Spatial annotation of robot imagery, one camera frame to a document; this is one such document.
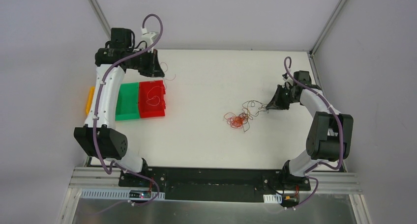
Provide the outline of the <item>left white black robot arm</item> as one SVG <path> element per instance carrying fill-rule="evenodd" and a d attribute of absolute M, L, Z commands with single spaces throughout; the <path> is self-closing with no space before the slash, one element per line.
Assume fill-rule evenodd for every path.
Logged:
<path fill-rule="evenodd" d="M 150 174 L 143 169 L 145 160 L 128 149 L 126 135 L 116 130 L 119 90 L 128 69 L 149 78 L 165 76 L 154 47 L 161 34 L 146 28 L 141 32 L 140 42 L 135 43 L 132 30 L 111 29 L 111 39 L 95 54 L 96 82 L 88 115 L 83 126 L 76 127 L 73 133 L 88 156 L 132 171 L 131 180 L 138 187 L 149 183 Z"/>

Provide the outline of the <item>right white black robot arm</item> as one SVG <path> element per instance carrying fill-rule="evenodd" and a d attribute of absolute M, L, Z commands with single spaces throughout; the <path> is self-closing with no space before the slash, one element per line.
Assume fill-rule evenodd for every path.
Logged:
<path fill-rule="evenodd" d="M 340 163 L 350 152 L 353 117 L 334 109 L 322 95 L 321 89 L 312 84 L 307 71 L 296 71 L 295 82 L 278 85 L 267 110 L 288 110 L 290 104 L 300 103 L 311 114 L 313 121 L 306 138 L 305 150 L 296 158 L 285 162 L 277 174 L 277 184 L 290 190 L 296 186 L 305 188 L 307 175 L 319 166 Z"/>

